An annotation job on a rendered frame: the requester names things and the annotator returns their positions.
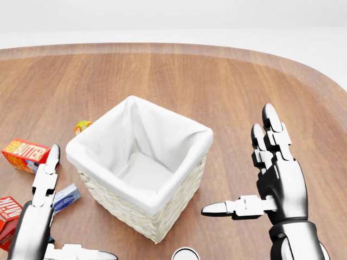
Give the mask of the white cloth-lined wicker basket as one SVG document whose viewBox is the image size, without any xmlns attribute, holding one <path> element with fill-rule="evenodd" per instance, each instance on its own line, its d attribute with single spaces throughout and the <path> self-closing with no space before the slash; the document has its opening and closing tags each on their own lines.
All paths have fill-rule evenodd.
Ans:
<svg viewBox="0 0 347 260">
<path fill-rule="evenodd" d="M 66 146 L 92 197 L 160 243 L 198 190 L 213 132 L 129 96 Z"/>
</svg>

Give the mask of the red butter box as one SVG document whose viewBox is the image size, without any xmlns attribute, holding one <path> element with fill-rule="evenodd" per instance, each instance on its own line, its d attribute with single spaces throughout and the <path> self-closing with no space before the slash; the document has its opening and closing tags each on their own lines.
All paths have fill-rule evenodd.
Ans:
<svg viewBox="0 0 347 260">
<path fill-rule="evenodd" d="M 39 164 L 45 164 L 50 147 L 15 138 L 2 153 L 14 168 L 36 174 Z"/>
</svg>

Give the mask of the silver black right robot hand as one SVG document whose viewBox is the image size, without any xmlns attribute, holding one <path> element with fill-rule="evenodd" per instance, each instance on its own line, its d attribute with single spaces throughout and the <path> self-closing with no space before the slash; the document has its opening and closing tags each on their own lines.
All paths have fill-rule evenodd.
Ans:
<svg viewBox="0 0 347 260">
<path fill-rule="evenodd" d="M 290 153 L 291 139 L 274 107 L 262 109 L 263 126 L 251 129 L 253 165 L 259 169 L 258 195 L 212 203 L 201 210 L 208 217 L 257 219 L 266 213 L 272 224 L 308 219 L 308 198 L 301 167 Z"/>
</svg>

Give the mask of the blue silver cream cheese box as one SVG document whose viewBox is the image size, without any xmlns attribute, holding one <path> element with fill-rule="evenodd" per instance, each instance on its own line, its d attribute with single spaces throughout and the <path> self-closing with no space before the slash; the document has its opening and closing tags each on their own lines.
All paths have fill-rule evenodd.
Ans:
<svg viewBox="0 0 347 260">
<path fill-rule="evenodd" d="M 81 198 L 81 194 L 77 186 L 72 183 L 60 192 L 58 192 L 53 200 L 54 214 L 59 213 L 70 204 Z"/>
</svg>

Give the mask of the red white milk carton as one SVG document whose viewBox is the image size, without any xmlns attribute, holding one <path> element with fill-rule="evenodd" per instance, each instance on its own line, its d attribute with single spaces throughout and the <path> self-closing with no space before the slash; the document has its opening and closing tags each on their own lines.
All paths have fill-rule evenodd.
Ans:
<svg viewBox="0 0 347 260">
<path fill-rule="evenodd" d="M 11 196 L 0 198 L 0 248 L 9 251 L 22 206 Z"/>
</svg>

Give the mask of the round silver tin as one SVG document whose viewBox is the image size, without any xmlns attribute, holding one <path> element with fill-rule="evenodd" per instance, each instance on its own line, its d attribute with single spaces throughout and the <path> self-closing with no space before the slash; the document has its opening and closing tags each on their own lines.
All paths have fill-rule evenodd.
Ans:
<svg viewBox="0 0 347 260">
<path fill-rule="evenodd" d="M 181 247 L 171 256 L 171 260 L 201 260 L 199 254 L 190 247 Z"/>
</svg>

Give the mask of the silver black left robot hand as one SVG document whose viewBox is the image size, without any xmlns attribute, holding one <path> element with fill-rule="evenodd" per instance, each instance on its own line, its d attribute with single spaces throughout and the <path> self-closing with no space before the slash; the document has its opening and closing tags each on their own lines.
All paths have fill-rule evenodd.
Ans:
<svg viewBox="0 0 347 260">
<path fill-rule="evenodd" d="M 8 260 L 118 260 L 113 253 L 84 249 L 80 244 L 65 244 L 56 249 L 49 243 L 59 162 L 60 147 L 54 144 L 46 163 L 38 167 L 32 185 L 33 199 L 23 207 Z"/>
</svg>

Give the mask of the small orange yellow carton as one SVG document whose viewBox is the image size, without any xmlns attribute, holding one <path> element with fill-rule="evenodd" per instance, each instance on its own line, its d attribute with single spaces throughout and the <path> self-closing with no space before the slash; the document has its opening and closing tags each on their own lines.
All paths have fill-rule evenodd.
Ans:
<svg viewBox="0 0 347 260">
<path fill-rule="evenodd" d="M 92 122 L 80 120 L 78 124 L 74 127 L 74 133 L 75 136 L 79 135 L 81 132 L 83 132 L 86 128 L 88 128 Z"/>
</svg>

